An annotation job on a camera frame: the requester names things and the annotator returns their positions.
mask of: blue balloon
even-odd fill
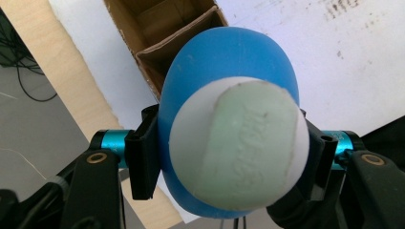
[[[299,105],[298,86],[288,57],[266,35],[220,27],[203,31],[184,45],[168,71],[161,92],[158,116],[161,166],[176,202],[186,211],[207,218],[234,219],[248,212],[215,208],[184,188],[170,159],[170,130],[188,97],[208,83],[230,76],[249,76],[276,84],[285,88]]]

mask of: cardboard divider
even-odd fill
[[[157,99],[181,47],[201,31],[227,26],[213,0],[104,0]]]
[[[193,23],[175,32],[159,44],[136,54],[139,68],[146,76],[145,78],[157,98],[160,97],[164,78],[170,65],[182,46],[198,33],[224,24],[221,12],[217,7],[212,7]]]

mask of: white surface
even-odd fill
[[[220,209],[252,211],[273,204],[297,182],[307,164],[309,132],[287,90],[227,77],[185,101],[169,147],[176,175],[194,197]]]
[[[283,48],[301,108],[321,130],[364,135],[405,115],[405,1],[217,2],[230,26]]]
[[[136,129],[141,109],[157,103],[102,0],[50,0],[119,124]]]

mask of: black cable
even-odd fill
[[[246,229],[246,227],[247,227],[246,216],[244,216],[243,219],[244,219],[244,229]]]
[[[7,19],[6,15],[1,11],[0,9],[0,20],[4,18],[8,23],[10,21]],[[6,32],[5,27],[3,27],[3,24],[0,23],[0,45],[8,47],[10,49],[11,54],[13,55],[14,59],[11,59],[9,56],[5,56],[4,54],[0,53],[7,61],[10,63],[8,64],[2,64],[3,67],[14,67],[17,70],[17,77],[18,77],[18,82],[20,84],[20,87],[24,94],[29,97],[30,99],[37,101],[37,102],[47,102],[50,101],[51,99],[55,98],[57,96],[57,93],[52,95],[49,98],[46,99],[39,99],[33,97],[31,94],[29,94],[24,87],[24,84],[21,80],[21,73],[20,73],[20,68],[27,69],[33,73],[40,74],[40,75],[45,75],[41,72],[41,68],[39,65],[36,63],[35,59],[33,58],[32,54],[28,50],[27,46],[24,44],[22,41],[21,37],[18,35],[17,31],[12,27],[10,23],[10,31]]]
[[[220,222],[220,229],[224,229],[224,220],[223,219],[221,219],[221,222]]]
[[[243,220],[243,227],[244,227],[244,229],[246,229],[246,227],[247,227],[246,216],[243,216],[242,220]],[[238,227],[239,227],[239,218],[233,219],[233,229],[238,229]]]
[[[233,219],[233,229],[238,229],[239,227],[239,218]]]
[[[18,76],[18,82],[20,83],[20,87],[23,90],[24,94],[26,96],[28,96],[30,99],[37,101],[37,102],[48,102],[49,100],[55,98],[57,96],[57,93],[55,93],[54,95],[52,95],[49,98],[46,99],[38,99],[38,98],[34,98],[32,95],[30,95],[27,90],[24,88],[23,82],[21,81],[21,75],[20,75],[20,70],[19,70],[19,66],[16,67],[17,68],[17,76]]]

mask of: white paper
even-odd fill
[[[230,26],[283,48],[319,129],[365,135],[405,115],[405,1],[217,2]]]
[[[102,0],[50,0],[119,124],[136,129],[140,111],[157,103]]]

